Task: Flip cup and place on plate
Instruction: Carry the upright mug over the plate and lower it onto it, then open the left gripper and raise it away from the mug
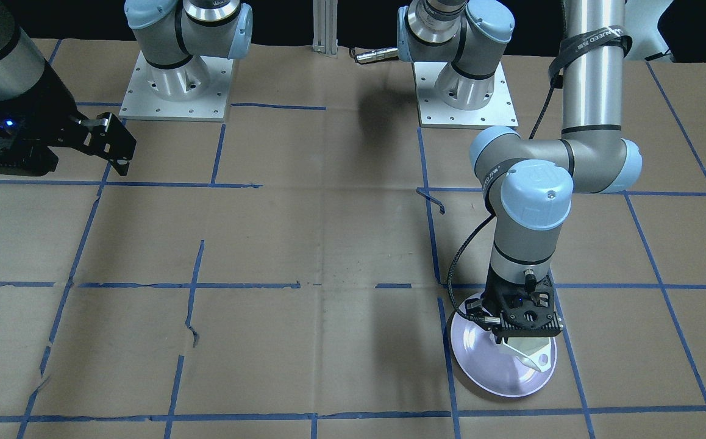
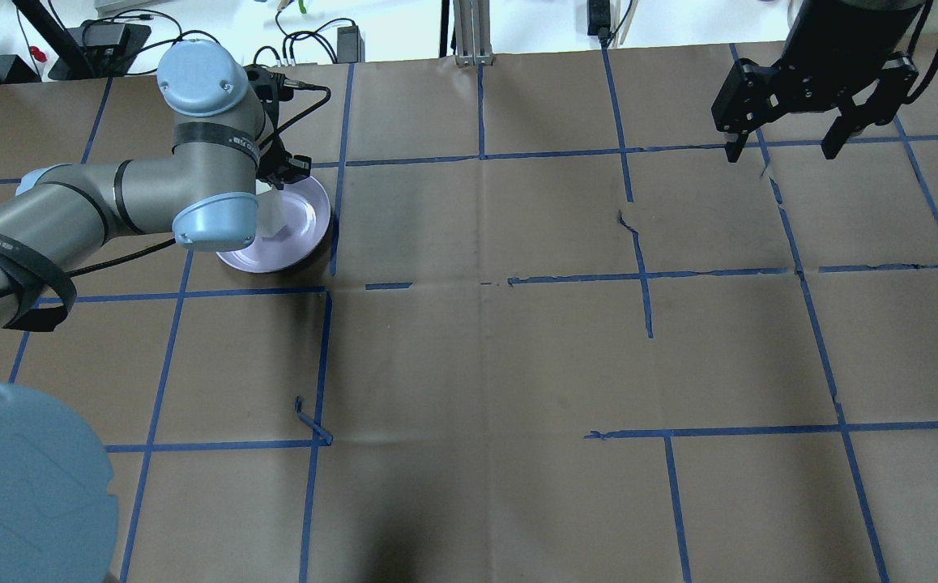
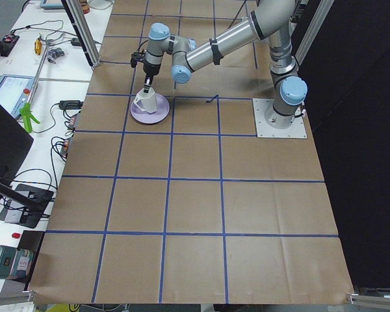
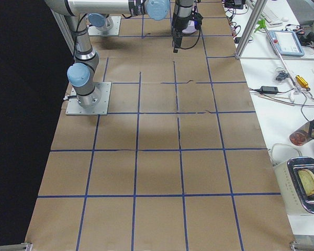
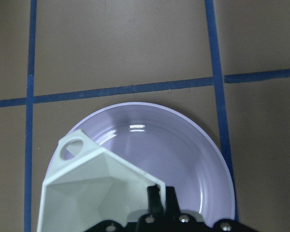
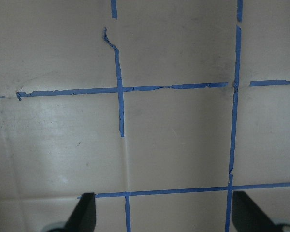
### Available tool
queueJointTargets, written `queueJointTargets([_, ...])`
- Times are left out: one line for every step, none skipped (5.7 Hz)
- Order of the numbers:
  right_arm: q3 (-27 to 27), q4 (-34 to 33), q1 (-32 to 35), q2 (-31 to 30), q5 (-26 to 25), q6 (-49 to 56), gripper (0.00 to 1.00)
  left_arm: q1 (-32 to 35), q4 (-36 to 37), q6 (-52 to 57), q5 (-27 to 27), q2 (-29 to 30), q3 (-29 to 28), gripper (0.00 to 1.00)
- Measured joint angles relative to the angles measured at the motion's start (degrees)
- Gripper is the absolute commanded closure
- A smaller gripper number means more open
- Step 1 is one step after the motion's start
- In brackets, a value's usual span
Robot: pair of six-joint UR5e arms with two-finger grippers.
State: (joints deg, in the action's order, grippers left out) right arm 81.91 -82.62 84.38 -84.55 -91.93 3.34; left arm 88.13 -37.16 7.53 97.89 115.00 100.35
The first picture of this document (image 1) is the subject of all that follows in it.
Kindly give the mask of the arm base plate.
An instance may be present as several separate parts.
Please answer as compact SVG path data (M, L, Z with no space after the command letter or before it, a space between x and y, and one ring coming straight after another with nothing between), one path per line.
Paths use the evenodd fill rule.
M502 64L493 76L493 92L487 104L480 109L457 109L443 100L450 98L438 84L443 62L414 62L415 94L419 105L421 127L484 129L492 126L518 127L513 104Z
M171 70L139 54L119 116L128 120L224 122L234 75L233 59L193 57Z

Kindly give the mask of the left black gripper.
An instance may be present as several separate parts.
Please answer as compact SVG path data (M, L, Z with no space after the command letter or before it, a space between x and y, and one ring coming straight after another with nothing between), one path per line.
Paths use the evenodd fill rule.
M488 269L482 307L500 323L482 323L496 337L556 337L564 322L555 308L556 288L550 274L538 280L534 289L504 280Z

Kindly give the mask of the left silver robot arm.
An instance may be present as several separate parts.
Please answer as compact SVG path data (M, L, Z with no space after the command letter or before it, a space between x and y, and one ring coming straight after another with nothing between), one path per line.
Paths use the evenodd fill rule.
M470 147L486 208L497 220L486 287L460 314L498 344L555 337L562 323L549 275L575 193L615 193L637 181L642 155L622 137L622 65L632 44L623 1L564 1L564 37L548 69L562 89L560 137L540 141L488 127ZM512 39L515 17L498 1L413 1L398 11L398 56L444 62L443 102L477 109Z

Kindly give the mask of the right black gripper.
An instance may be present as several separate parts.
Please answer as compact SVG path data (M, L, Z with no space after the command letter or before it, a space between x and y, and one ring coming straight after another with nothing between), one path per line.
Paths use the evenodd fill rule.
M52 147L74 148L127 175L135 137L111 112L88 118L49 64L29 91L0 102L0 174L41 177L57 169Z

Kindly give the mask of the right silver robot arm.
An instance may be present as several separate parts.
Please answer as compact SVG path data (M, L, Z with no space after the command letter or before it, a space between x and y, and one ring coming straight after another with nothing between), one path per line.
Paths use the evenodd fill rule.
M185 100L209 87L203 57L243 59L253 12L242 1L127 1L127 25L159 98ZM72 148L127 175L135 137L114 114L89 118L0 1L0 174L43 177L57 169L52 148Z

